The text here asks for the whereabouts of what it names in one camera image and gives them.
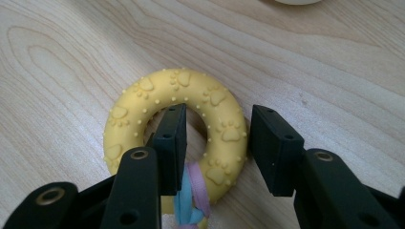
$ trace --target yellow rubber ring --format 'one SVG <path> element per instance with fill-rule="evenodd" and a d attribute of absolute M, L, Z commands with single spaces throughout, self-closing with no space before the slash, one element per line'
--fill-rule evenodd
<path fill-rule="evenodd" d="M 104 160 L 113 175 L 122 154 L 142 146 L 147 122 L 163 108 L 185 103 L 198 113 L 207 129 L 207 144 L 199 161 L 210 203 L 236 184 L 247 147 L 243 112 L 219 81 L 187 69 L 151 73 L 128 89 L 110 110 L 104 132 Z M 162 212 L 173 213 L 173 200 L 162 199 Z"/>

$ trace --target light wood tabletop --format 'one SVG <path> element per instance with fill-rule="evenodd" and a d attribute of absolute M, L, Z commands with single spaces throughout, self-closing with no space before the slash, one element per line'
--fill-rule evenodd
<path fill-rule="evenodd" d="M 168 68 L 214 76 L 246 120 L 253 104 L 278 111 L 306 149 L 335 152 L 375 189 L 397 197 L 405 185 L 403 0 L 0 0 L 0 61 L 0 225 L 44 184 L 107 178 L 109 110 Z M 198 160 L 206 129 L 192 112 L 187 133 Z M 292 202 L 249 158 L 209 227 L 298 228 Z"/>

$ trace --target metal screw head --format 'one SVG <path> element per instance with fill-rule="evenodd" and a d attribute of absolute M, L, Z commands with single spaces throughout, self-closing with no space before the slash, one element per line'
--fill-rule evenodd
<path fill-rule="evenodd" d="M 149 152 L 147 151 L 135 151 L 131 153 L 131 158 L 132 159 L 144 159 L 149 155 Z"/>
<path fill-rule="evenodd" d="M 323 161 L 333 161 L 333 156 L 325 152 L 316 152 L 316 158 L 323 160 Z"/>
<path fill-rule="evenodd" d="M 57 202 L 65 196 L 65 190 L 61 187 L 53 187 L 41 193 L 35 200 L 36 204 L 45 206 Z"/>

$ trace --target wooden surface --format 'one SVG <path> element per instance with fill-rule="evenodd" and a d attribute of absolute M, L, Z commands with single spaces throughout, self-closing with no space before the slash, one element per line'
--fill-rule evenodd
<path fill-rule="evenodd" d="M 405 1 L 0 0 L 0 224 L 34 189 L 109 176 L 108 111 L 163 68 L 214 75 L 250 119 L 277 110 L 306 148 L 336 152 L 366 184 L 405 185 Z M 191 115 L 188 159 L 205 145 Z M 213 206 L 211 228 L 297 228 L 250 159 Z M 164 216 L 164 227 L 174 225 Z"/>

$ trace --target dog chew toy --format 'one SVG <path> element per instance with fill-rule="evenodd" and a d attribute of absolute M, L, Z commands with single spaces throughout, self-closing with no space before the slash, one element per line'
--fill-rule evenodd
<path fill-rule="evenodd" d="M 199 114 L 206 126 L 205 153 L 198 166 L 189 170 L 195 173 L 200 168 L 209 203 L 216 203 L 236 184 L 246 160 L 247 133 L 245 117 L 234 96 L 205 73 L 162 70 L 123 90 L 105 126 L 104 160 L 115 174 L 123 153 L 144 145 L 144 130 L 153 115 L 180 103 Z M 162 212 L 171 214 L 173 208 L 173 197 L 162 197 Z"/>

